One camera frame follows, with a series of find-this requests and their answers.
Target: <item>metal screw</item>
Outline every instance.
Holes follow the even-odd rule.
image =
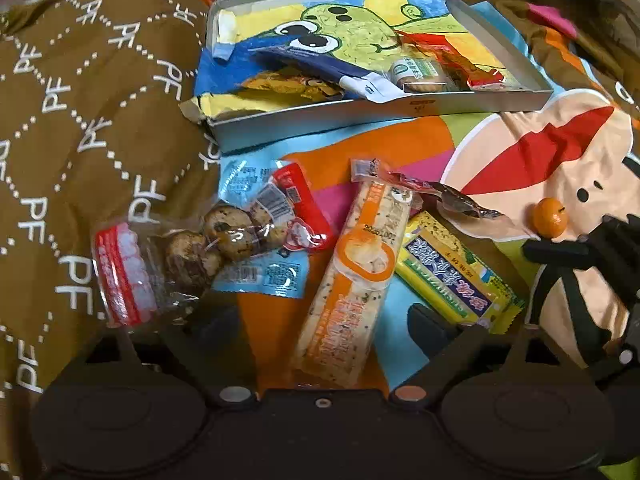
[[[618,359],[621,365],[628,365],[631,362],[631,359],[633,358],[634,358],[634,353],[629,349],[623,350],[622,352],[620,352],[620,355],[618,356]]]
[[[220,391],[220,399],[225,402],[244,402],[251,397],[251,391],[244,386],[227,386]]]
[[[400,386],[394,393],[398,399],[404,400],[405,402],[418,402],[427,396],[427,392],[420,386],[412,386],[410,384]]]
[[[318,408],[330,408],[332,402],[329,399],[318,399],[316,400],[316,406]]]

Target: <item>brown fabric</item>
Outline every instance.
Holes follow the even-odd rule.
[[[206,12],[44,0],[0,22],[0,479],[38,476],[30,405],[102,323],[92,226],[188,216],[216,189],[212,146],[178,109]]]

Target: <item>peach cartoon face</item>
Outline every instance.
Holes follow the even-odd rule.
[[[568,227],[556,240],[589,233],[605,214],[640,216],[640,178],[622,164],[632,139],[629,116],[591,90],[564,92],[539,112],[494,114],[458,146],[441,181],[514,223],[446,216],[466,234],[497,242],[531,236],[522,226],[529,228],[530,209],[545,196],[568,211]],[[622,335],[627,311],[596,269],[574,275],[576,284],[565,276],[545,291],[540,324],[583,365],[566,289],[577,289],[595,325],[612,338]]]

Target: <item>cartoon eye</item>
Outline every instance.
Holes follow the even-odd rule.
[[[589,199],[589,192],[586,189],[584,189],[583,187],[581,187],[578,190],[578,193],[576,193],[576,195],[578,197],[578,200],[580,202],[583,202],[583,203],[587,202],[587,200]]]
[[[321,36],[319,34],[307,34],[306,36],[300,36],[296,40],[289,43],[290,46],[309,50],[311,52],[317,52],[318,54],[326,54],[331,52],[340,46],[338,40],[332,36]]]
[[[318,30],[318,25],[304,20],[298,22],[281,23],[273,31],[280,36],[302,36],[303,34],[313,34]]]

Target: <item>snack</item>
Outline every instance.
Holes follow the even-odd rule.
[[[262,252],[258,232],[253,226],[222,231],[218,235],[216,247],[224,257],[233,262]]]
[[[352,171],[359,179],[382,178],[386,182],[395,183],[416,193],[424,193],[436,197],[444,206],[453,212],[463,213],[474,218],[506,218],[494,209],[486,209],[476,203],[471,197],[460,193],[457,189],[440,182],[421,180],[391,171],[378,158],[373,160],[352,160]]]
[[[457,90],[435,57],[401,57],[388,72],[391,82],[404,92],[450,92]]]
[[[226,264],[213,289],[301,298],[308,273],[306,253],[331,246],[334,232],[300,165],[251,155],[233,158],[222,169],[218,195],[247,210],[258,240],[250,244],[248,254],[258,250],[264,254]],[[232,245],[223,243],[221,251],[236,260]]]
[[[470,90],[501,90],[505,88],[504,75],[492,68],[488,72],[478,68],[462,56],[445,36],[440,34],[402,32],[398,34],[415,44],[421,52],[435,55],[449,74]]]
[[[243,81],[242,86],[279,94],[298,94],[316,103],[342,99],[344,96],[344,91],[339,86],[315,77],[302,75],[298,70],[292,68],[284,68],[278,72],[260,72]]]
[[[198,299],[220,262],[202,234],[162,221],[116,221],[92,237],[94,267],[112,325],[136,326]]]
[[[293,203],[296,218],[289,226],[284,246],[289,251],[322,251],[334,242],[334,230],[320,211],[296,162],[273,172],[273,181]]]
[[[201,291],[211,284],[222,258],[211,251],[205,266],[206,247],[207,239],[200,233],[180,231],[171,236],[166,248],[166,265],[177,283]]]
[[[408,223],[396,273],[452,323],[477,322],[502,334],[524,301],[426,211]]]
[[[252,52],[267,60],[292,64],[305,74],[340,85],[351,96],[364,97],[375,103],[386,103],[407,96],[379,73],[327,54],[288,45],[264,46]]]
[[[296,345],[292,367],[299,382],[344,387],[357,382],[412,195],[383,180],[361,184]]]
[[[244,262],[226,264],[216,276],[213,289],[302,298],[308,271],[305,252],[271,251]]]
[[[250,225],[251,219],[245,211],[230,205],[218,205],[204,216],[203,229],[207,238],[214,240],[224,231]]]
[[[532,224],[543,238],[558,238],[564,233],[568,222],[566,208],[557,198],[543,198],[533,208]]]

